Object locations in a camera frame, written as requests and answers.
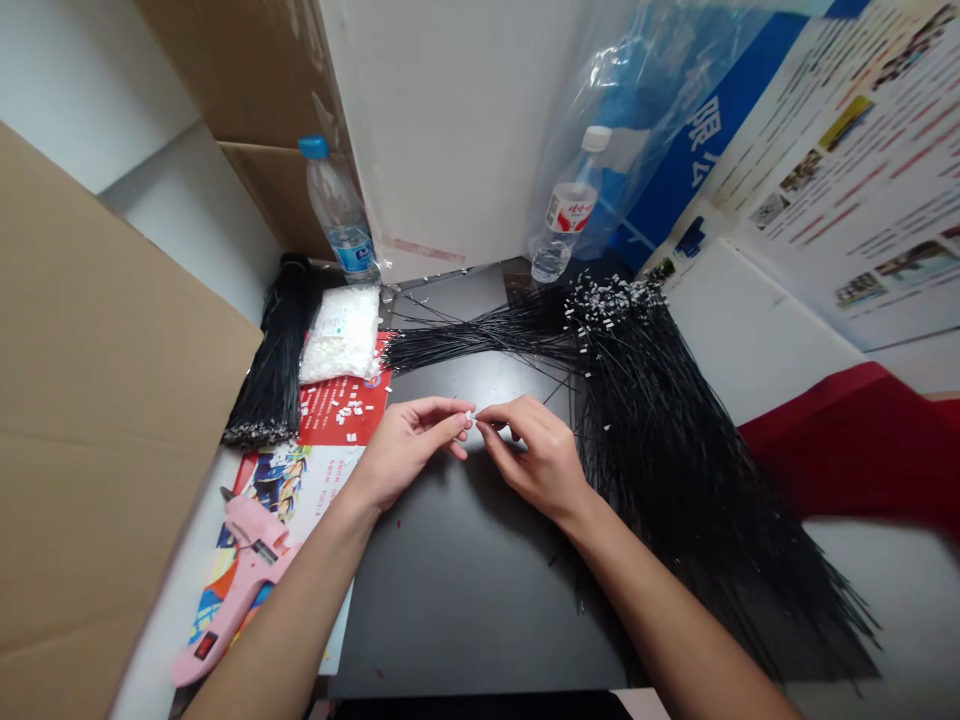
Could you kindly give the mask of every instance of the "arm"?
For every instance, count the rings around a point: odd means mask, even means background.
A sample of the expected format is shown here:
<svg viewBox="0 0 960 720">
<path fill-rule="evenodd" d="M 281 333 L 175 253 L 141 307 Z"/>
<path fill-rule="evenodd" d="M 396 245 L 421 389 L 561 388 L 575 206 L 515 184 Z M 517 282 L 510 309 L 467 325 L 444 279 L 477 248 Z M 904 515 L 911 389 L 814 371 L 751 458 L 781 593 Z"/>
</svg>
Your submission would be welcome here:
<svg viewBox="0 0 960 720">
<path fill-rule="evenodd" d="M 491 427 L 507 424 L 516 454 Z M 620 616 L 671 717 L 799 718 L 749 655 L 587 484 L 573 433 L 529 396 L 477 415 L 507 483 L 559 525 Z"/>
<path fill-rule="evenodd" d="M 350 480 L 282 582 L 207 679 L 185 718 L 299 720 L 370 533 L 430 456 L 460 460 L 472 403 L 424 398 L 387 408 Z"/>
</svg>

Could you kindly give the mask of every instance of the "forearm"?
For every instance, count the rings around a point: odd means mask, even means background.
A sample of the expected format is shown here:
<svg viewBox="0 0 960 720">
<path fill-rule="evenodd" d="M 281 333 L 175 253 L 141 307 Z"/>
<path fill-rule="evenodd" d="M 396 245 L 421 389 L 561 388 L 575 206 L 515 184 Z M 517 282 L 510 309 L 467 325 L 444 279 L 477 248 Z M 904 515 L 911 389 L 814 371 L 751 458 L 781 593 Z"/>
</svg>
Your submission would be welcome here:
<svg viewBox="0 0 960 720">
<path fill-rule="evenodd" d="M 348 482 L 207 679 L 188 720 L 299 720 L 379 512 Z"/>
<path fill-rule="evenodd" d="M 589 491 L 559 521 L 620 616 L 676 720 L 798 718 L 756 663 Z"/>
</svg>

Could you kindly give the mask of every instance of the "left hand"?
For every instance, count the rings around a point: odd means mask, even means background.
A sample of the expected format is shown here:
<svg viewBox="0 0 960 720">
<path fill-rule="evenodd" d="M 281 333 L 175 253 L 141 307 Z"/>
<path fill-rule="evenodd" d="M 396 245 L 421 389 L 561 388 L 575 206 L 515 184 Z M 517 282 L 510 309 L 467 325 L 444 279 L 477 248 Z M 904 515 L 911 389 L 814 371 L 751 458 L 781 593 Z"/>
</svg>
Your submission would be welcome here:
<svg viewBox="0 0 960 720">
<path fill-rule="evenodd" d="M 466 400 L 428 397 L 387 408 L 353 471 L 349 486 L 381 512 L 388 510 L 423 470 L 427 460 L 446 448 L 458 460 L 467 451 L 457 441 L 467 439 L 473 423 L 464 414 L 476 405 Z"/>
</svg>

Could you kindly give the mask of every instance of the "white bottle cap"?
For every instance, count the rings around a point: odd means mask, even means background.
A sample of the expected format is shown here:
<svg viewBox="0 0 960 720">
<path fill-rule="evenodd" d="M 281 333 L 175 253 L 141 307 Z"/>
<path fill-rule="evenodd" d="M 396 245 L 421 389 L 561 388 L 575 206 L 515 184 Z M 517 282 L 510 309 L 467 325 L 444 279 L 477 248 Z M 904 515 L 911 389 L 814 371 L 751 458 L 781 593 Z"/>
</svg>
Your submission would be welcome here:
<svg viewBox="0 0 960 720">
<path fill-rule="evenodd" d="M 581 147 L 587 152 L 603 152 L 610 143 L 612 131 L 603 125 L 591 125 L 583 134 Z"/>
</svg>

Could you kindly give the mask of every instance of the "pink glue gun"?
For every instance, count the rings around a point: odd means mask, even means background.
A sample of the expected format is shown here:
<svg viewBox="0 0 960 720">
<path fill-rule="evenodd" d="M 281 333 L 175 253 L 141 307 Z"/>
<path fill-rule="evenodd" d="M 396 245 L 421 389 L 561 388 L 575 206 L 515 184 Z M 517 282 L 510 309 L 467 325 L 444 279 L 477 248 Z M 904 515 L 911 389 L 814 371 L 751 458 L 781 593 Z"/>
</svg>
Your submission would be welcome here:
<svg viewBox="0 0 960 720">
<path fill-rule="evenodd" d="M 265 582 L 278 583 L 300 544 L 288 546 L 290 531 L 256 500 L 220 488 L 227 501 L 226 526 L 237 543 L 236 572 L 223 604 L 200 639 L 173 664 L 177 687 L 196 682 L 223 657 Z"/>
</svg>

